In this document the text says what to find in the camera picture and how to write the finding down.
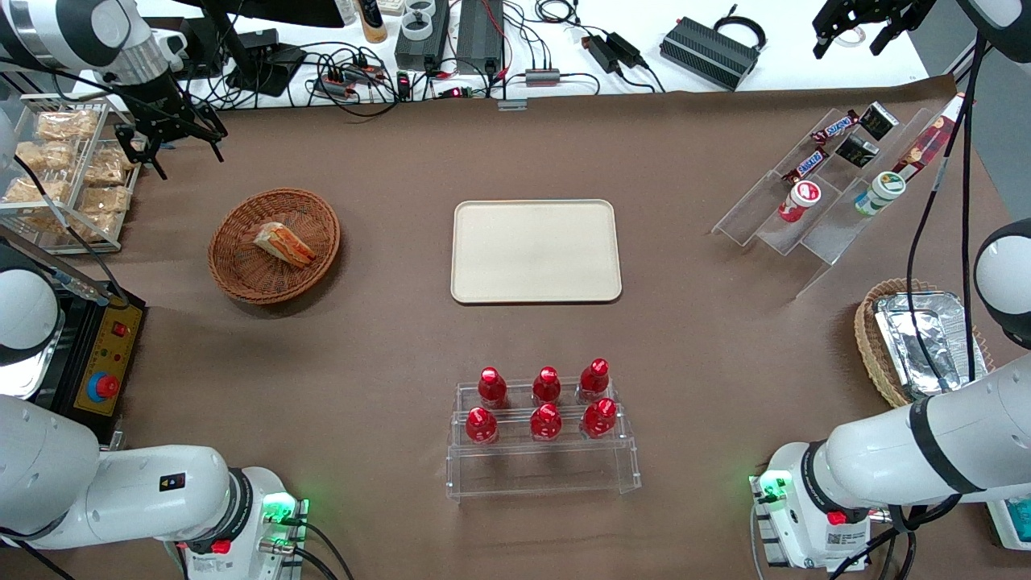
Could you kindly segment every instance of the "yellow control panel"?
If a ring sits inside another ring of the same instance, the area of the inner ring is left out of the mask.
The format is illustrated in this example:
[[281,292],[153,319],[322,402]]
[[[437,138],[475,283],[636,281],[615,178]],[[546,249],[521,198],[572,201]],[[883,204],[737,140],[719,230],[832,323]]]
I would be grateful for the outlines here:
[[142,320],[143,311],[132,305],[122,311],[104,311],[86,372],[75,393],[75,409],[105,417],[114,414]]

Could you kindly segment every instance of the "red button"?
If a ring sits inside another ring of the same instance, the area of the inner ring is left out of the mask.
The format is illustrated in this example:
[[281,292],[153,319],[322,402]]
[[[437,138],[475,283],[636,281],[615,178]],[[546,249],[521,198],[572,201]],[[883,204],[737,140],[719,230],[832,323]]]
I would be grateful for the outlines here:
[[119,394],[119,379],[111,375],[105,375],[97,381],[97,395],[104,399],[111,399]]

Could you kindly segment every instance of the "white table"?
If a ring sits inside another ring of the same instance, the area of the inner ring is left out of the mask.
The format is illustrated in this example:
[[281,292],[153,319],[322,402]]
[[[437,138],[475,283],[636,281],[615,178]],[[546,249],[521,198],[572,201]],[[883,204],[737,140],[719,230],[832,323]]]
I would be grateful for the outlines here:
[[[137,0],[137,2],[139,11],[144,16],[194,18],[201,15],[199,8],[179,4],[172,0]],[[533,14],[533,0],[514,0],[514,2],[524,7],[527,19],[536,19]],[[738,0],[737,3],[738,7],[735,13],[758,22],[768,38],[755,70],[741,82],[739,91],[888,87],[927,78],[927,71],[906,34],[902,34],[892,41],[880,56],[873,57],[870,54],[869,44],[883,25],[864,25],[866,41],[862,45],[845,47],[834,44],[827,55],[818,61],[812,56],[816,34],[812,31],[811,21],[824,4],[824,0],[792,0],[789,2],[793,4],[791,7],[786,6],[786,2],[771,2],[769,0]],[[667,91],[710,92],[723,89],[661,57],[659,44],[665,34],[675,26],[676,19],[686,15],[700,23],[711,25],[725,15],[732,4],[732,1],[581,0],[578,13],[583,24],[618,32],[637,46],[662,79]],[[453,42],[456,43],[460,8],[461,5],[452,8],[451,32]],[[291,44],[344,41],[358,45],[368,45],[383,58],[393,74],[396,71],[394,44],[399,34],[400,18],[385,16],[385,21],[389,37],[386,42],[379,44],[368,44],[365,41],[360,24],[342,29],[325,29],[240,18],[236,22],[235,28],[237,32],[241,33],[276,28],[279,31],[279,40]],[[604,74],[594,59],[579,44],[578,39],[584,35],[583,30],[554,24],[528,24],[528,26],[536,30],[548,43],[553,53],[553,66],[562,72],[589,72],[598,76],[601,81],[602,94],[648,92],[647,89],[627,84],[614,74]],[[755,36],[744,27],[731,25],[722,29],[721,32],[747,45],[755,43]],[[506,25],[505,34],[512,46],[512,63],[509,74],[522,72],[530,67],[530,49],[520,38],[518,29],[513,26]],[[539,66],[539,44],[537,46]],[[312,46],[306,49],[308,52],[331,53],[336,46],[328,45],[321,48]],[[454,66],[454,62],[444,64],[445,69],[452,66]],[[92,75],[93,73],[86,71],[84,74]],[[626,70],[626,75],[636,82],[654,83],[651,75],[640,67]],[[291,84],[291,93],[296,104],[307,103],[308,92],[304,82],[314,76],[314,66],[303,66],[295,75]],[[527,88],[518,82],[517,79],[508,86],[508,98],[583,95],[594,92],[593,80],[587,77],[574,78],[576,81],[564,79],[559,86],[551,88]],[[483,81],[477,75],[463,75],[444,81],[434,81],[434,88],[437,91],[457,86],[478,89],[483,87]],[[76,83],[75,91],[93,92],[95,89],[79,82]],[[209,94],[208,83],[206,80],[195,80],[191,86],[191,91],[203,98]],[[417,91],[417,96],[419,95],[422,95],[422,84]],[[501,91],[495,91],[494,95],[500,98]],[[362,93],[361,96],[363,100],[366,100],[368,95]],[[332,104],[324,99],[315,99],[314,102]],[[253,107],[254,99],[246,101],[246,104],[241,106]],[[279,97],[261,95],[258,99],[258,106],[290,106],[290,100],[286,93]]]

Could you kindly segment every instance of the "tape roll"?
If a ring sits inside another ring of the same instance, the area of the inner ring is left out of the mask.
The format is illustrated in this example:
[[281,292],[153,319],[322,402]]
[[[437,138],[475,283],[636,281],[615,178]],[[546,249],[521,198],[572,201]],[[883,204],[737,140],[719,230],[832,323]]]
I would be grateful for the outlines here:
[[427,20],[436,13],[437,3],[433,0],[404,0],[406,12],[423,12]]
[[413,42],[429,38],[433,34],[433,21],[430,20],[430,14],[421,10],[405,12],[401,16],[401,34]]

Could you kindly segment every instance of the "wicker basket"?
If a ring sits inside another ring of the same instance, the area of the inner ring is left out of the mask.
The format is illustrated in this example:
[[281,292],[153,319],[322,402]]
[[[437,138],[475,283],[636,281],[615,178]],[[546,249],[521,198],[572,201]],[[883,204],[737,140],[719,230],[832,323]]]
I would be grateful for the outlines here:
[[[299,268],[254,244],[262,224],[280,221],[315,252]],[[214,282],[231,298],[252,305],[296,299],[329,271],[340,247],[340,221],[318,195],[300,189],[274,189],[244,200],[226,215],[207,247]]]
[[[913,279],[912,289],[913,293],[921,293],[931,292],[937,287]],[[896,277],[882,281],[870,289],[856,310],[856,343],[859,345],[863,365],[866,366],[866,372],[870,375],[870,379],[877,387],[880,397],[885,398],[885,401],[892,407],[909,405],[912,401],[902,390],[902,384],[895,373],[895,366],[888,354],[888,347],[880,336],[880,329],[877,328],[877,322],[873,318],[873,302],[882,297],[898,295],[899,293],[905,293],[905,279]],[[977,332],[976,327],[973,330],[973,337],[985,357],[985,366],[989,371],[994,371],[995,364],[992,361],[992,355],[988,353],[985,338]]]

